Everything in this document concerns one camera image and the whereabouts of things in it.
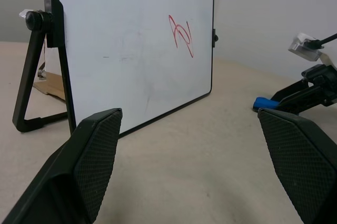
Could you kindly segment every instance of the black knob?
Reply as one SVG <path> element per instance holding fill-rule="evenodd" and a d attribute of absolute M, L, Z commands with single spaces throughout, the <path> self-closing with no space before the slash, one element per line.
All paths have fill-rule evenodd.
<path fill-rule="evenodd" d="M 39 31 L 42 28 L 42 17 L 39 12 L 27 12 L 26 25 L 31 31 Z"/>

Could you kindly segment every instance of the textured rubber pad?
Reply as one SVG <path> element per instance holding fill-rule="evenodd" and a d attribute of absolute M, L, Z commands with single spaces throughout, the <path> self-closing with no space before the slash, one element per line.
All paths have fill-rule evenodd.
<path fill-rule="evenodd" d="M 74 169 L 91 222 L 96 220 L 113 170 L 121 117 L 116 112 L 99 122 Z"/>
<path fill-rule="evenodd" d="M 335 223 L 336 145 L 297 115 L 261 109 L 259 119 L 275 172 L 303 222 Z"/>

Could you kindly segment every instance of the black metal stand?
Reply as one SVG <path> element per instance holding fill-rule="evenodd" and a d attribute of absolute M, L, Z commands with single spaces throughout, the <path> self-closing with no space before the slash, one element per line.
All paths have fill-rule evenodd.
<path fill-rule="evenodd" d="M 45 0 L 45 12 L 27 12 L 26 25 L 32 33 L 13 114 L 13 123 L 20 132 L 33 131 L 68 117 L 67 112 L 63 112 L 45 118 L 25 120 L 45 36 L 47 35 L 48 47 L 64 46 L 62 4 L 57 0 Z"/>
<path fill-rule="evenodd" d="M 337 71 L 318 64 L 302 72 L 303 79 L 278 91 L 271 100 L 277 110 L 298 114 L 316 105 L 329 106 L 337 101 Z"/>

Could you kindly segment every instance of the blue object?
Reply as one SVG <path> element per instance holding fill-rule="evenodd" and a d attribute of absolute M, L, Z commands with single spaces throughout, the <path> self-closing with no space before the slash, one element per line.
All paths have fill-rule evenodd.
<path fill-rule="evenodd" d="M 266 99 L 263 97 L 258 97 L 256 98 L 253 104 L 253 110 L 258 111 L 259 108 L 275 109 L 278 105 L 279 105 L 278 101 L 273 101 L 273 100 Z"/>

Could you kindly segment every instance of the whiteboard stand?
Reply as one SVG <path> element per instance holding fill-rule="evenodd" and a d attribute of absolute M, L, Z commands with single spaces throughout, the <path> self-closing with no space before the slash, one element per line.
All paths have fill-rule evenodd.
<path fill-rule="evenodd" d="M 59 113 L 56 115 L 47 116 L 44 118 L 25 119 L 25 114 L 29 102 L 29 96 L 33 87 L 34 77 L 37 70 L 41 50 L 47 35 L 47 46 L 58 47 L 64 49 L 64 21 L 63 21 L 63 6 L 58 0 L 45 0 L 45 11 L 30 11 L 26 14 L 26 25 L 32 31 L 31 38 L 26 55 L 26 60 L 23 68 L 21 82 L 15 103 L 13 114 L 13 123 L 20 132 L 29 132 L 44 125 L 54 123 L 68 118 L 68 112 Z M 60 62 L 63 65 L 62 69 L 67 67 L 66 58 L 61 56 Z M 69 77 L 67 71 L 62 70 L 63 84 L 66 96 L 67 110 L 71 106 L 69 104 L 68 85 Z"/>
<path fill-rule="evenodd" d="M 212 11 L 212 25 L 214 24 L 214 0 L 213 11 Z M 27 50 L 26 60 L 24 64 L 24 69 L 21 77 L 21 82 L 19 85 L 18 95 L 16 99 L 14 114 L 13 114 L 13 123 L 15 127 L 20 132 L 29 132 L 43 126 L 54 123 L 63 119 L 67 119 L 70 125 L 70 132 L 76 128 L 75 120 L 75 111 L 74 111 L 74 101 L 71 89 L 70 73 L 68 68 L 68 58 L 66 51 L 66 42 L 65 42 L 65 23 L 64 23 L 64 9 L 63 4 L 60 0 L 45 0 L 45 11 L 30 11 L 26 14 L 26 25 L 29 30 L 32 31 L 31 38 L 29 40 L 29 46 Z M 215 33 L 214 27 L 210 30 L 212 34 L 212 44 L 210 47 L 215 47 L 215 42 L 218 41 L 218 36 Z M 44 118 L 34 118 L 30 120 L 25 119 L 25 114 L 29 102 L 29 96 L 33 87 L 34 77 L 38 67 L 38 62 L 42 47 L 44 44 L 45 36 L 47 36 L 47 47 L 58 48 L 60 65 L 62 71 L 63 87 L 65 92 L 65 102 L 67 107 L 67 112 L 63 112 L 56 115 L 47 116 Z M 212 89 L 212 64 L 211 64 L 211 89 Z M 133 128 L 128 129 L 125 132 L 121 132 L 120 136 L 125 136 L 137 129 L 140 129 L 166 115 L 171 114 L 189 104 L 204 98 L 209 93 L 201 95 L 189 102 L 183 103 L 180 106 L 163 112 L 162 114 L 145 121 Z"/>

